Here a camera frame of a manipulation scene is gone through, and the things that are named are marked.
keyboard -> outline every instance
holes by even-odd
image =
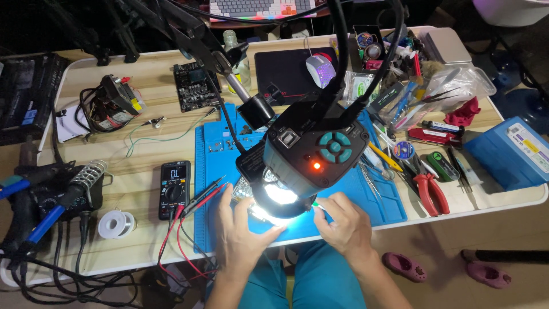
[[[302,13],[314,8],[315,0],[210,0],[210,13],[242,19],[276,19]],[[315,17],[316,13],[305,17]]]

person's left hand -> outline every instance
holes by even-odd
[[[246,198],[231,209],[231,193],[233,186],[227,184],[219,208],[216,221],[216,258],[219,271],[231,280],[248,280],[259,257],[267,246],[272,243],[286,226],[272,227],[263,234],[255,234],[248,229],[248,207],[254,202]]]

solder wire spool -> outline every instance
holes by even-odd
[[[113,210],[99,221],[99,235],[105,239],[121,239],[135,230],[137,222],[129,212]]]

red cloth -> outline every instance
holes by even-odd
[[[463,125],[469,126],[473,122],[473,118],[476,114],[480,113],[481,108],[479,108],[479,100],[477,97],[472,98],[467,101],[462,107],[457,110],[446,114],[444,122],[451,125]]]

teal buttons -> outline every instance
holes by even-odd
[[[320,138],[320,142],[318,142],[318,144],[320,146],[326,146],[331,139],[332,139],[332,133],[328,132],[322,135],[322,137]]]
[[[341,150],[341,145],[338,144],[337,142],[333,142],[333,143],[330,144],[330,151],[331,151],[331,152],[336,153],[336,152],[338,152],[338,151],[340,151],[340,150]]]
[[[335,163],[335,156],[331,154],[327,149],[320,149],[320,154],[322,155],[322,157],[324,157],[324,159],[328,160],[329,162]]]
[[[334,139],[343,146],[351,146],[351,141],[347,138],[347,136],[343,135],[343,133],[337,132]]]
[[[339,163],[347,161],[351,157],[352,150],[345,149],[342,154],[339,155]]]

